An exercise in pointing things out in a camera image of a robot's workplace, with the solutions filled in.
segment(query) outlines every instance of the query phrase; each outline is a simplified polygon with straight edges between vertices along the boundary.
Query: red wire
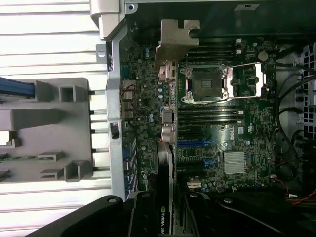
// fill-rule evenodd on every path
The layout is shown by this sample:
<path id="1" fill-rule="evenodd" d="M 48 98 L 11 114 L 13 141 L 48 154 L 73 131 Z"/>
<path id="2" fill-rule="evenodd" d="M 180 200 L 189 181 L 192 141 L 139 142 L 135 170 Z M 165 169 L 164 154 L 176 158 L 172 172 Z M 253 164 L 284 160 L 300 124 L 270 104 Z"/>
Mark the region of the red wire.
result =
<path id="1" fill-rule="evenodd" d="M 293 205 L 297 205 L 297 204 L 300 204 L 302 201 L 306 201 L 307 199 L 309 199 L 311 196 L 313 196 L 314 194 L 316 194 L 316 190 L 314 192 L 312 192 L 311 194 L 309 194 L 307 197 L 297 201 L 297 202 L 294 202 Z"/>
<path id="2" fill-rule="evenodd" d="M 288 198 L 288 195 L 289 195 L 289 189 L 288 189 L 288 186 L 280 179 L 274 177 L 275 180 L 279 181 L 280 183 L 282 183 L 282 185 L 284 185 L 286 187 L 286 195 L 285 195 L 285 198 Z"/>
<path id="3" fill-rule="evenodd" d="M 132 85 L 129 85 L 129 86 L 122 92 L 122 95 L 121 95 L 121 96 L 123 96 L 123 95 L 125 94 L 125 92 L 127 92 L 127 90 L 130 89 L 132 86 L 134 87 L 134 91 L 136 91 L 136 86 L 135 86 L 134 84 L 132 84 Z"/>

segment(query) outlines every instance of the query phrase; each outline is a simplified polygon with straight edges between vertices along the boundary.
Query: pcie slot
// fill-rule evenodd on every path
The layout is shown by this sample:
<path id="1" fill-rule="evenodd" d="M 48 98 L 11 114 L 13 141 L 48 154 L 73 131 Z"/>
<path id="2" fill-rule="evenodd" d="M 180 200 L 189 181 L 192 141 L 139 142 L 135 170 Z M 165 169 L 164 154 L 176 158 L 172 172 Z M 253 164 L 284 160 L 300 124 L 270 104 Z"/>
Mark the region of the pcie slot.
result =
<path id="1" fill-rule="evenodd" d="M 204 131 L 178 131 L 178 136 L 201 136 L 204 134 Z"/>
<path id="2" fill-rule="evenodd" d="M 178 142 L 178 148 L 181 147 L 207 147 L 213 141 L 186 141 L 186 142 Z"/>

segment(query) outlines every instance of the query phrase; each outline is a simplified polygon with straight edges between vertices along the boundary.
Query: metal bracket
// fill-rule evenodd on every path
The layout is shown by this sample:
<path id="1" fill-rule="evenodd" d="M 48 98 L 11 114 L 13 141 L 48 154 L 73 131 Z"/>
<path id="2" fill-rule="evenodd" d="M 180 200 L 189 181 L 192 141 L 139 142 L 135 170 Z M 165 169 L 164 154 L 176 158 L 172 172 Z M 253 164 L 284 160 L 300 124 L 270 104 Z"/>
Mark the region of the metal bracket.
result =
<path id="1" fill-rule="evenodd" d="M 156 48 L 155 71 L 159 72 L 165 61 L 178 61 L 190 48 L 198 47 L 199 39 L 189 36 L 192 29 L 200 29 L 199 20 L 185 20 L 182 29 L 179 28 L 178 20 L 161 21 L 161 44 Z"/>

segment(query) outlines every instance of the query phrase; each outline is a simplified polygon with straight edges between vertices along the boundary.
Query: chipset heatsink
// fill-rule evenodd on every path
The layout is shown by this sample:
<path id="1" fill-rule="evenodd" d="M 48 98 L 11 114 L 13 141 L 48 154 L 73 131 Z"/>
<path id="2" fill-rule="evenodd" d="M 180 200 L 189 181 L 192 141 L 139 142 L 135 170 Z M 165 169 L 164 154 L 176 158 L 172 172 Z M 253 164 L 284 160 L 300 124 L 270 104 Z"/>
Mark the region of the chipset heatsink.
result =
<path id="1" fill-rule="evenodd" d="M 241 174 L 247 171 L 245 152 L 224 152 L 224 172 L 226 174 Z"/>

